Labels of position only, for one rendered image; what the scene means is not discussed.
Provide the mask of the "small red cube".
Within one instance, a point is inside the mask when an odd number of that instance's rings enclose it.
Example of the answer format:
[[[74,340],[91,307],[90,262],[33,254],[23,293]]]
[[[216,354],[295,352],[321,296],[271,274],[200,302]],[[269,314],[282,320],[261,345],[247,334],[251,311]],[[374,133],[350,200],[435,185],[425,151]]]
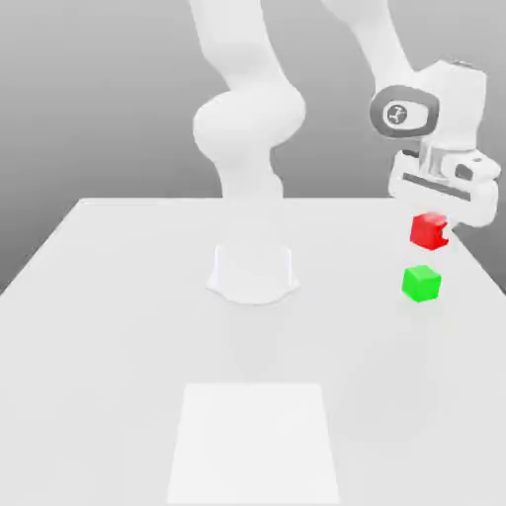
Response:
[[[435,251],[446,246],[449,239],[443,236],[447,218],[439,213],[424,212],[413,217],[410,241],[427,250]]]

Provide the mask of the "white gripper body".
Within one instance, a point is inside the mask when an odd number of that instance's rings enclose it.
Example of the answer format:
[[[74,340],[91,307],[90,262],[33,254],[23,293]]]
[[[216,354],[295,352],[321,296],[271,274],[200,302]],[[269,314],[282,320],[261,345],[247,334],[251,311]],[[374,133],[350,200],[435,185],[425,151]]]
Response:
[[[481,152],[445,152],[435,164],[413,152],[394,157],[388,192],[453,223],[484,227],[496,216],[499,164]]]

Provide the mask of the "small green cube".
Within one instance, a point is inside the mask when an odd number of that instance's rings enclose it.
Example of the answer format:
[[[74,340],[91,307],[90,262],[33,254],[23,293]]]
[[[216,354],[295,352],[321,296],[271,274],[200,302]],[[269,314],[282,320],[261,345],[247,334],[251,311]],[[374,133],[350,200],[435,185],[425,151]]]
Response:
[[[417,302],[436,299],[442,282],[440,274],[427,265],[418,265],[404,270],[401,290]]]

